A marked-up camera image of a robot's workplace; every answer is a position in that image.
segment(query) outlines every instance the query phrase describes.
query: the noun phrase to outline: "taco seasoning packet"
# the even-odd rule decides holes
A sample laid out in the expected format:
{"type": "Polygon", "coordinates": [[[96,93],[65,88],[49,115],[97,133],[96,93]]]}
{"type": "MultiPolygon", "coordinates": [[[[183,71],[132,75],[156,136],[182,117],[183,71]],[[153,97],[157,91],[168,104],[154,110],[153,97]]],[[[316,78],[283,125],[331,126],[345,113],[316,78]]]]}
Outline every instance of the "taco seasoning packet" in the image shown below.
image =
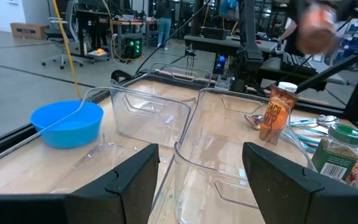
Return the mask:
{"type": "Polygon", "coordinates": [[[287,82],[280,82],[278,86],[270,86],[270,100],[260,125],[259,138],[261,140],[277,144],[287,123],[288,115],[298,100],[294,94],[297,88],[295,84],[287,82]]]}

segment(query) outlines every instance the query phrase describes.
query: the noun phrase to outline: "green jar lid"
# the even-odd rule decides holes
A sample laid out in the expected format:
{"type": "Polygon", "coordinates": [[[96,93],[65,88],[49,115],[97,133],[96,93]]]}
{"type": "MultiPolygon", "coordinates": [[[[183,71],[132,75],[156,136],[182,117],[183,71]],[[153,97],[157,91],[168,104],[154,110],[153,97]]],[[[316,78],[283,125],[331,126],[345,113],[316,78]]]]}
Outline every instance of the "green jar lid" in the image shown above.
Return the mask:
{"type": "Polygon", "coordinates": [[[358,129],[344,124],[332,124],[328,129],[328,134],[335,140],[358,146],[358,129]]]}

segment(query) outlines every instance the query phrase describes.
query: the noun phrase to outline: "office chair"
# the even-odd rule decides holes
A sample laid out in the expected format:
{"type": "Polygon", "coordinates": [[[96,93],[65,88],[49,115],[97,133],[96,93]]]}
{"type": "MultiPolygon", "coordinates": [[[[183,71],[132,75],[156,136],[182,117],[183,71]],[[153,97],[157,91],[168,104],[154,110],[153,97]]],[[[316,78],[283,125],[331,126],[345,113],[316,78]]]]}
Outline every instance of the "office chair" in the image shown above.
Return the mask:
{"type": "MultiPolygon", "coordinates": [[[[67,36],[69,45],[74,42],[79,43],[76,29],[73,26],[74,4],[75,4],[74,1],[67,2],[65,20],[62,21],[63,28],[65,30],[65,35],[67,36]]],[[[58,25],[58,18],[49,17],[48,19],[49,19],[50,27],[58,25]]],[[[62,36],[62,33],[60,32],[60,29],[59,28],[46,29],[45,34],[47,35],[47,39],[49,39],[55,46],[61,48],[62,53],[44,59],[41,63],[42,66],[46,66],[46,61],[52,60],[55,62],[57,60],[60,60],[62,63],[60,65],[60,69],[64,69],[65,68],[64,64],[65,64],[66,60],[68,59],[68,55],[65,53],[65,44],[64,44],[63,36],[62,36]]],[[[80,64],[80,67],[83,66],[82,60],[75,58],[75,57],[72,57],[72,59],[74,62],[78,62],[80,64]]]]}

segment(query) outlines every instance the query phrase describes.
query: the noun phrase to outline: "white bottle cap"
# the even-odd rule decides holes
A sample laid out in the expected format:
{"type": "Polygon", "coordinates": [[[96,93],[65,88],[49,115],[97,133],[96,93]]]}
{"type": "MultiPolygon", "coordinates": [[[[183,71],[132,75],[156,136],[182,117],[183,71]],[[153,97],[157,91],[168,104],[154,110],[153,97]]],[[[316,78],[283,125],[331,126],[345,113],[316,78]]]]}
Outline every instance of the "white bottle cap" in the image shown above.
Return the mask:
{"type": "Polygon", "coordinates": [[[278,87],[282,90],[289,91],[290,93],[296,92],[296,89],[298,88],[297,85],[287,82],[279,82],[278,87]]]}

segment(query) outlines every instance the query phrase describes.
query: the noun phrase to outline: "yellow cable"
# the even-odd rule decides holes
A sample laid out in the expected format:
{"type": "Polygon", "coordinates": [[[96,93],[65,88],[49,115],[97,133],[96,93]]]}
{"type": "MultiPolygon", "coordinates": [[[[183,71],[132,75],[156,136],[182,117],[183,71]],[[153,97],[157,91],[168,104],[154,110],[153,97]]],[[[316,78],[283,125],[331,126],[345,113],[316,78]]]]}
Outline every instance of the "yellow cable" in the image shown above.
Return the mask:
{"type": "Polygon", "coordinates": [[[208,9],[209,9],[209,7],[206,8],[206,13],[205,13],[205,17],[204,17],[203,26],[202,26],[201,31],[200,31],[200,35],[201,35],[201,33],[202,33],[202,31],[203,31],[203,28],[204,28],[204,26],[205,26],[205,21],[206,21],[206,18],[207,18],[207,16],[208,16],[208,9]]]}
{"type": "Polygon", "coordinates": [[[226,70],[229,70],[230,56],[227,58],[226,70]]]}
{"type": "Polygon", "coordinates": [[[111,23],[111,18],[110,18],[110,15],[111,15],[111,14],[110,14],[110,9],[109,9],[109,7],[108,7],[108,5],[107,5],[107,3],[106,3],[105,0],[102,0],[102,2],[103,2],[103,4],[104,4],[104,6],[106,7],[107,12],[109,13],[109,20],[108,20],[108,22],[109,22],[109,24],[110,24],[111,42],[112,42],[112,44],[113,44],[114,53],[116,53],[117,58],[119,58],[120,60],[132,60],[132,61],[142,59],[143,56],[140,56],[140,57],[137,58],[137,59],[131,59],[131,58],[121,58],[121,57],[117,54],[116,42],[115,42],[115,41],[113,40],[113,38],[112,38],[113,35],[114,35],[114,32],[113,32],[113,30],[112,30],[112,23],[111,23]]]}
{"type": "Polygon", "coordinates": [[[64,43],[65,43],[68,60],[70,61],[70,68],[71,68],[71,73],[73,74],[75,91],[77,92],[77,96],[79,97],[79,99],[82,100],[82,96],[81,96],[81,93],[80,93],[80,89],[78,88],[77,77],[76,77],[76,75],[75,75],[73,59],[71,58],[70,49],[68,48],[68,39],[67,39],[66,33],[65,33],[65,31],[64,31],[64,28],[63,28],[62,20],[60,19],[60,14],[59,14],[59,10],[58,10],[58,8],[57,8],[56,0],[53,0],[53,6],[54,6],[54,8],[55,8],[55,13],[56,13],[56,16],[57,16],[57,21],[59,22],[60,32],[62,33],[63,41],[64,41],[64,43]]]}
{"type": "Polygon", "coordinates": [[[230,35],[233,35],[234,29],[236,28],[237,24],[238,24],[238,21],[236,22],[236,24],[234,24],[234,27],[233,27],[233,29],[231,30],[230,35]]]}

